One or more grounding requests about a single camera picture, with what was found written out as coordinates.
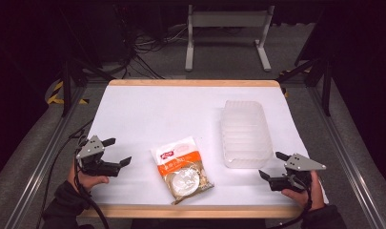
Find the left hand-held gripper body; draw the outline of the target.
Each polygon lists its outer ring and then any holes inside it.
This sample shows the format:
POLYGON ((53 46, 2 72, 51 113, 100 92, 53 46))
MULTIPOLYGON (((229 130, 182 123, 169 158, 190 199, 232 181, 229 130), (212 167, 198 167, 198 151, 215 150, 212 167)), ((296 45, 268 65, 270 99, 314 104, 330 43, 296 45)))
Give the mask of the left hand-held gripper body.
POLYGON ((107 148, 102 145, 102 141, 97 135, 87 140, 76 155, 77 164, 84 174, 92 177, 117 177, 121 169, 120 164, 102 160, 107 148))

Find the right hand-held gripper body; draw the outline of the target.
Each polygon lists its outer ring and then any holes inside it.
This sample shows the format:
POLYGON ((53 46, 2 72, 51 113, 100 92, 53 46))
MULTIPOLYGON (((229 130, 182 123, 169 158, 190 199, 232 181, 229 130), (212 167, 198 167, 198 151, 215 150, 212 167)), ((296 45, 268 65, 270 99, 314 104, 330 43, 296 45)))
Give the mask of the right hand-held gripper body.
POLYGON ((301 154, 293 154, 284 161, 286 173, 281 177, 271 177, 269 182, 272 191, 289 189, 298 193, 306 191, 312 184, 311 171, 326 170, 327 166, 301 154))

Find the clear plastic container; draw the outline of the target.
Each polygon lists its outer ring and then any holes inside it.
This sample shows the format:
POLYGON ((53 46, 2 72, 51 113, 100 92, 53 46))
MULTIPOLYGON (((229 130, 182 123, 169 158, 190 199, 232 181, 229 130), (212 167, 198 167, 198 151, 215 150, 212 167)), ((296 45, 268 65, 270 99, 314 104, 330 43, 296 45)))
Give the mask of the clear plastic container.
POLYGON ((262 105, 228 100, 221 116, 224 163, 233 169, 259 169, 273 155, 273 143, 262 105))

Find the orange and white snack packet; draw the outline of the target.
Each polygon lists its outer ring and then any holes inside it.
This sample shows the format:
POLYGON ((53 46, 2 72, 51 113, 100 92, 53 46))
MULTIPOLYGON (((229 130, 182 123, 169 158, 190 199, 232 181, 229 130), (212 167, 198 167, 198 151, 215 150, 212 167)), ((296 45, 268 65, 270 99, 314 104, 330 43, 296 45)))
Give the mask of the orange and white snack packet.
POLYGON ((214 187, 192 136, 153 148, 151 153, 158 173, 174 198, 172 205, 214 187))

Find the person's left hand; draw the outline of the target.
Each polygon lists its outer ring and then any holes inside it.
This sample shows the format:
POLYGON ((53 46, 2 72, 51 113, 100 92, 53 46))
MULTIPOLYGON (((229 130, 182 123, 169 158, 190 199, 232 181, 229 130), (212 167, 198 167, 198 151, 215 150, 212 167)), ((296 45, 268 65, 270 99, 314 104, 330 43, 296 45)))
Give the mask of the person's left hand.
POLYGON ((78 177, 79 183, 85 188, 87 192, 89 192, 94 186, 98 184, 108 184, 110 182, 110 179, 105 176, 92 177, 89 175, 85 175, 82 172, 76 174, 75 163, 73 163, 67 177, 67 182, 74 188, 76 192, 78 192, 78 188, 75 184, 76 177, 78 177))

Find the person's right hand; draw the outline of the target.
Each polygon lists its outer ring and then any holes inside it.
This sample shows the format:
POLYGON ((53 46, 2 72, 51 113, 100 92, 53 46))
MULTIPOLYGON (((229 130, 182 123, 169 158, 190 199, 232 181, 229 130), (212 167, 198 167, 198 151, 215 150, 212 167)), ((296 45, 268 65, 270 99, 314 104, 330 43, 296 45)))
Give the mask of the person's right hand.
POLYGON ((311 171, 312 184, 311 184, 311 196, 308 197, 306 192, 298 193, 289 189, 284 189, 281 191, 281 194, 294 200, 299 206, 305 208, 307 206, 308 200, 312 200, 312 206, 310 211, 321 209, 325 206, 323 192, 321 184, 319 182, 318 174, 316 171, 311 171))

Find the black metal stand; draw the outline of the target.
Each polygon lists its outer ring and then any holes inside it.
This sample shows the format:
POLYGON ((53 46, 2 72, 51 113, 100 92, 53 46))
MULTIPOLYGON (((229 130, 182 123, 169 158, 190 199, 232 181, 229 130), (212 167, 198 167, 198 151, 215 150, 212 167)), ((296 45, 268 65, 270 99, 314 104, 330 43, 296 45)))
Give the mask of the black metal stand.
POLYGON ((330 90, 332 77, 330 74, 331 64, 327 59, 318 58, 309 60, 290 71, 283 71, 280 73, 276 81, 278 83, 283 83, 300 73, 304 73, 306 70, 309 70, 309 73, 304 79, 306 87, 315 87, 319 80, 323 79, 321 106, 324 114, 326 116, 330 116, 330 90))
POLYGON ((68 59, 62 67, 63 73, 61 76, 63 82, 63 96, 64 96, 64 109, 62 116, 65 117, 72 105, 74 104, 73 94, 71 93, 71 85, 74 84, 76 88, 86 87, 89 80, 87 75, 83 72, 86 69, 91 73, 102 77, 106 82, 113 80, 113 77, 108 73, 104 73, 92 64, 82 61, 78 58, 68 59))

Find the yellow and black hazard tape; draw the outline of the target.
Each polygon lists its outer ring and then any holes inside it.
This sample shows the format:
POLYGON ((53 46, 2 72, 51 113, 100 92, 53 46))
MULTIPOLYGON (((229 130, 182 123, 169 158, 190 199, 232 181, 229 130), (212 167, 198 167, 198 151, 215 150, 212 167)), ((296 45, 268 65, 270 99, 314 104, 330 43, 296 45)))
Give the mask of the yellow and black hazard tape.
POLYGON ((65 100, 63 98, 58 98, 60 90, 63 88, 63 81, 59 80, 51 92, 50 97, 47 99, 48 104, 64 104, 65 100))

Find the white metal stand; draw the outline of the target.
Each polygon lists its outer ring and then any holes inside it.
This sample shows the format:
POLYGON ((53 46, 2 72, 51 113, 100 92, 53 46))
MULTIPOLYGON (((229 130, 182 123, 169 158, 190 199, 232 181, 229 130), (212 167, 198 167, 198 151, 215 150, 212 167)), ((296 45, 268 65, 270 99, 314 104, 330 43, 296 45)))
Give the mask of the white metal stand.
POLYGON ((201 11, 194 10, 193 5, 188 8, 188 45, 186 50, 185 70, 190 72, 193 69, 193 29, 209 27, 240 27, 240 28, 260 28, 261 34, 255 39, 254 44, 257 49, 261 65, 265 72, 269 72, 272 67, 266 54, 264 45, 269 28, 274 16, 274 6, 269 6, 265 10, 255 11, 201 11))

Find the aluminium rail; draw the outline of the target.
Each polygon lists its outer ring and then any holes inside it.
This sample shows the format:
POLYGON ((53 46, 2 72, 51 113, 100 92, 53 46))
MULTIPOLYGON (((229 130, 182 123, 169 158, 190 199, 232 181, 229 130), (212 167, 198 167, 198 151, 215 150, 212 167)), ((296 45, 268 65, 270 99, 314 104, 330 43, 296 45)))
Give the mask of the aluminium rail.
POLYGON ((379 213, 377 205, 373 200, 371 192, 369 191, 363 176, 356 168, 354 161, 348 156, 347 149, 344 146, 333 120, 324 112, 321 105, 321 96, 315 88, 308 88, 308 92, 328 130, 331 140, 335 145, 337 157, 356 195, 358 203, 371 226, 371 229, 386 229, 386 221, 379 213))
POLYGON ((58 154, 58 148, 60 147, 59 141, 62 138, 65 129, 67 128, 74 109, 78 104, 78 100, 83 95, 84 88, 76 88, 72 90, 72 105, 70 105, 67 113, 62 116, 63 111, 58 114, 58 120, 56 124, 51 124, 53 131, 51 136, 48 137, 48 144, 44 147, 44 150, 36 162, 36 166, 31 171, 29 178, 27 179, 26 186, 21 192, 20 198, 17 200, 15 207, 10 214, 9 220, 4 226, 4 229, 18 229, 24 216, 30 209, 30 205, 33 202, 39 188, 42 185, 46 173, 48 172, 52 161, 58 154))

